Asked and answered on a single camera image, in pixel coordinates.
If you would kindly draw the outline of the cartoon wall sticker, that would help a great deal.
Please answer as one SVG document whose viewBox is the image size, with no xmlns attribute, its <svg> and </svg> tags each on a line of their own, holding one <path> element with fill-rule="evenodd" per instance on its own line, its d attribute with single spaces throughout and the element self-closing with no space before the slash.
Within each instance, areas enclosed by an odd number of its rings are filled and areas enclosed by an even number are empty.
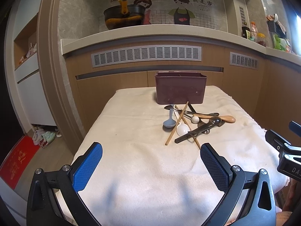
<svg viewBox="0 0 301 226">
<path fill-rule="evenodd" d="M 220 30 L 226 23 L 223 0 L 133 0 L 145 8 L 144 24 L 180 24 Z"/>
</svg>

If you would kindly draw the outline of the dark soy sauce bottle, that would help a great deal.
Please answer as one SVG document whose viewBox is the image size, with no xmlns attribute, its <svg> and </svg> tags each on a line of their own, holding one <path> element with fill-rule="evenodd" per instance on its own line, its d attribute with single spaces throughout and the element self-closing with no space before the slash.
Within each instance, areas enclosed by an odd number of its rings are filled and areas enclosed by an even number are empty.
<svg viewBox="0 0 301 226">
<path fill-rule="evenodd" d="M 250 29 L 247 26 L 242 27 L 242 37 L 249 40 L 250 38 Z"/>
</svg>

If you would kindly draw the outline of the orange-capped clear bottle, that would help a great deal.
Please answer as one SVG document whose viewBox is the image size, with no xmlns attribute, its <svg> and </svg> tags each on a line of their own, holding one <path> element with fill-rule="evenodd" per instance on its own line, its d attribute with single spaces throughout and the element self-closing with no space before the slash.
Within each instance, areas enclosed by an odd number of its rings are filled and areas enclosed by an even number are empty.
<svg viewBox="0 0 301 226">
<path fill-rule="evenodd" d="M 250 40 L 256 42 L 257 40 L 257 27 L 255 22 L 251 21 L 251 27 L 250 27 Z"/>
</svg>

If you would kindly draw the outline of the green packaging on counter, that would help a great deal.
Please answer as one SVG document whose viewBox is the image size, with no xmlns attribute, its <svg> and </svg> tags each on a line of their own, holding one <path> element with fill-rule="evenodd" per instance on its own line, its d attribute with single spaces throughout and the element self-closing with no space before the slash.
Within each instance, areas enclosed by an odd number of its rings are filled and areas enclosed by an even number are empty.
<svg viewBox="0 0 301 226">
<path fill-rule="evenodd" d="M 274 49 L 291 53 L 291 46 L 287 39 L 279 38 L 277 34 L 273 34 L 272 38 L 274 42 Z"/>
</svg>

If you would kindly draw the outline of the long grey vent grille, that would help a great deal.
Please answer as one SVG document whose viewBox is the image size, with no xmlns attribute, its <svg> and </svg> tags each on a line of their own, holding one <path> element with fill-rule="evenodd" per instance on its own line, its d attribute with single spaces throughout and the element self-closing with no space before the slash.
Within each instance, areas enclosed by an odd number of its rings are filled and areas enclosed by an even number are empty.
<svg viewBox="0 0 301 226">
<path fill-rule="evenodd" d="M 91 55 L 92 67 L 146 61 L 201 61 L 202 47 L 147 45 L 106 50 Z"/>
</svg>

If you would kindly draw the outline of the grey-blue plastic spoon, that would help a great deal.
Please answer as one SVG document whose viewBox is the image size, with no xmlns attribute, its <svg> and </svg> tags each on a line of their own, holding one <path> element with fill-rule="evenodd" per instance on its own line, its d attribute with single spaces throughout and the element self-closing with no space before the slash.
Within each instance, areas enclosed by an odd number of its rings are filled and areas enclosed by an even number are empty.
<svg viewBox="0 0 301 226">
<path fill-rule="evenodd" d="M 168 129 L 173 128 L 176 125 L 176 121 L 173 119 L 174 107 L 173 105 L 168 105 L 165 106 L 164 109 L 169 111 L 169 118 L 163 122 L 163 126 Z"/>
</svg>

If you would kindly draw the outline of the small white round spoon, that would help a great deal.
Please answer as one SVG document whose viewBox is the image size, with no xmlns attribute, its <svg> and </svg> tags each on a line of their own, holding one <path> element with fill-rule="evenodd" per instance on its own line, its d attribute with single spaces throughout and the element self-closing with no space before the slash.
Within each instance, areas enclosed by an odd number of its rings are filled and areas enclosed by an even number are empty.
<svg viewBox="0 0 301 226">
<path fill-rule="evenodd" d="M 184 113 L 184 117 L 187 117 L 188 119 L 191 120 L 191 122 L 193 124 L 197 124 L 199 122 L 199 117 L 197 116 L 194 116 L 195 112 L 192 112 L 192 111 L 183 111 L 183 110 L 178 110 L 178 113 L 181 114 L 181 113 Z"/>
</svg>

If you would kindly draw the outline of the white ceramic spoon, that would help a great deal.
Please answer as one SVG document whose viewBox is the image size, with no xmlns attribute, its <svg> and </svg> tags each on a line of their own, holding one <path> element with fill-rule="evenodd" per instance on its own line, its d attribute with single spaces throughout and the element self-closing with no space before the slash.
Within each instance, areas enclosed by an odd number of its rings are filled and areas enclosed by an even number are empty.
<svg viewBox="0 0 301 226">
<path fill-rule="evenodd" d="M 176 117 L 176 120 L 178 120 L 178 118 L 179 118 L 180 115 L 179 115 L 179 113 L 176 110 L 174 110 L 174 115 Z M 186 124 L 184 124 L 182 122 L 182 120 L 181 120 L 180 123 L 179 123 L 179 125 L 176 128 L 177 134 L 179 136 L 183 136 L 183 135 L 187 134 L 189 131 L 190 131 L 189 127 Z"/>
</svg>

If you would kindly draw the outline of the red door mat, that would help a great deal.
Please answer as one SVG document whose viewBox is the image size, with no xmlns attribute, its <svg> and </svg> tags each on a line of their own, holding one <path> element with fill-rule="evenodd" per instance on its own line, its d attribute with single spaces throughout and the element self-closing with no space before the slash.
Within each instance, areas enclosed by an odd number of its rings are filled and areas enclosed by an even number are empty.
<svg viewBox="0 0 301 226">
<path fill-rule="evenodd" d="M 39 148 L 40 146 L 35 145 L 31 137 L 24 136 L 5 159 L 1 166 L 1 178 L 11 189 L 15 189 L 22 173 Z"/>
</svg>

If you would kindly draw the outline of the black handled metal spoon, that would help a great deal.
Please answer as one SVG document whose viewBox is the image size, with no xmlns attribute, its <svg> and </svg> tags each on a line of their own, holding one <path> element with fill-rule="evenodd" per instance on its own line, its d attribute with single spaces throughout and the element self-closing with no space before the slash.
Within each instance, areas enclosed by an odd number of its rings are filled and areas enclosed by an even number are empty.
<svg viewBox="0 0 301 226">
<path fill-rule="evenodd" d="M 187 134 L 182 135 L 174 140 L 175 143 L 180 143 L 182 141 L 185 141 L 189 138 L 196 138 L 199 134 L 201 134 L 204 131 L 210 130 L 214 127 L 220 127 L 225 123 L 225 121 L 221 120 L 218 117 L 213 117 L 209 119 L 209 121 L 206 124 L 201 125 L 200 127 L 189 131 Z"/>
</svg>

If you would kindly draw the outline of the black utensil rack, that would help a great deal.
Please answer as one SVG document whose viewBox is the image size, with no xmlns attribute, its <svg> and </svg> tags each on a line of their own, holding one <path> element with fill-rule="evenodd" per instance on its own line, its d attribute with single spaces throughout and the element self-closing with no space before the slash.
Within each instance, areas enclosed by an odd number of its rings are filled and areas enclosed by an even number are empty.
<svg viewBox="0 0 301 226">
<path fill-rule="evenodd" d="M 280 38 L 287 38 L 287 31 L 282 23 L 279 21 L 278 15 L 267 15 L 268 30 L 271 33 L 276 33 Z"/>
</svg>

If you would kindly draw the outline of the red-filled glass jar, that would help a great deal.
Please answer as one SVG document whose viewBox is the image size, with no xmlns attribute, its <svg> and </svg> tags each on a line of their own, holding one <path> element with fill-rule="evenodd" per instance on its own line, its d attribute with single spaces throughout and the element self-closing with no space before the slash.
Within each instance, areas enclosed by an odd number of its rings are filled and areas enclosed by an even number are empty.
<svg viewBox="0 0 301 226">
<path fill-rule="evenodd" d="M 266 37 L 263 33 L 257 33 L 256 42 L 264 47 L 266 47 Z"/>
</svg>

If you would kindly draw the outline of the maroon plastic utensil caddy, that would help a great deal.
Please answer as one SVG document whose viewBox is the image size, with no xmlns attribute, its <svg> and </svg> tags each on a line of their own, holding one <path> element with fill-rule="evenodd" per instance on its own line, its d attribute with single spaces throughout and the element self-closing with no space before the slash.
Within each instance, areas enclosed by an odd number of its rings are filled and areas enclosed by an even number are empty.
<svg viewBox="0 0 301 226">
<path fill-rule="evenodd" d="M 155 74 L 156 97 L 160 105 L 202 104 L 207 77 L 194 71 L 160 71 Z"/>
</svg>

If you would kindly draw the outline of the wooden chopstick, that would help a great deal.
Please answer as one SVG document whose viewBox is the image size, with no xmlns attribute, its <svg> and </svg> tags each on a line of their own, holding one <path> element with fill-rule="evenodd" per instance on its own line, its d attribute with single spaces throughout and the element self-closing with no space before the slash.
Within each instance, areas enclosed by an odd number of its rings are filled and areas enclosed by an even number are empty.
<svg viewBox="0 0 301 226">
<path fill-rule="evenodd" d="M 186 111 L 186 109 L 187 109 L 187 107 L 188 107 L 188 104 L 189 104 L 189 102 L 187 101 L 187 103 L 185 104 L 185 107 L 183 108 L 182 112 L 180 113 L 180 116 L 179 116 L 178 120 L 176 121 L 176 124 L 175 124 L 173 130 L 171 131 L 171 133 L 169 134 L 168 139 L 167 139 L 166 142 L 165 142 L 165 145 L 166 145 L 166 146 L 167 146 L 167 145 L 169 144 L 169 142 L 171 141 L 171 139 L 172 139 L 172 137 L 173 137 L 173 135 L 174 135 L 174 133 L 175 133 L 175 131 L 176 131 L 176 128 L 177 128 L 177 126 L 179 125 L 180 121 L 182 120 L 182 117 L 183 117 L 183 115 L 184 115 L 184 113 L 185 113 L 185 111 Z"/>
<path fill-rule="evenodd" d="M 175 109 L 177 111 L 179 111 L 177 105 L 175 105 L 174 107 L 175 107 Z M 176 128 L 177 134 L 179 136 L 183 136 L 183 135 L 187 134 L 190 131 L 191 131 L 191 128 L 190 128 L 188 122 L 185 120 L 185 117 L 182 116 L 182 118 L 181 118 L 181 120 L 180 120 L 180 122 L 179 122 L 179 124 L 178 124 L 178 126 Z M 198 140 L 195 137 L 193 137 L 193 140 L 194 140 L 194 142 L 196 143 L 196 145 L 198 146 L 198 148 L 200 150 L 201 149 L 201 145 L 199 144 Z"/>
</svg>

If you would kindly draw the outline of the shoes on floor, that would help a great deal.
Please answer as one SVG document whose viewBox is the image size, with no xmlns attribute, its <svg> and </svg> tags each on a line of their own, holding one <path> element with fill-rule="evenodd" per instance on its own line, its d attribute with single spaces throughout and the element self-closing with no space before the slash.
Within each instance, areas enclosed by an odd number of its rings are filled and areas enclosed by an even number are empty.
<svg viewBox="0 0 301 226">
<path fill-rule="evenodd" d="M 34 131 L 32 140 L 35 146 L 40 146 L 41 148 L 46 148 L 50 145 L 56 138 L 61 138 L 62 134 L 57 128 L 53 130 L 44 129 L 42 127 L 37 127 Z"/>
</svg>

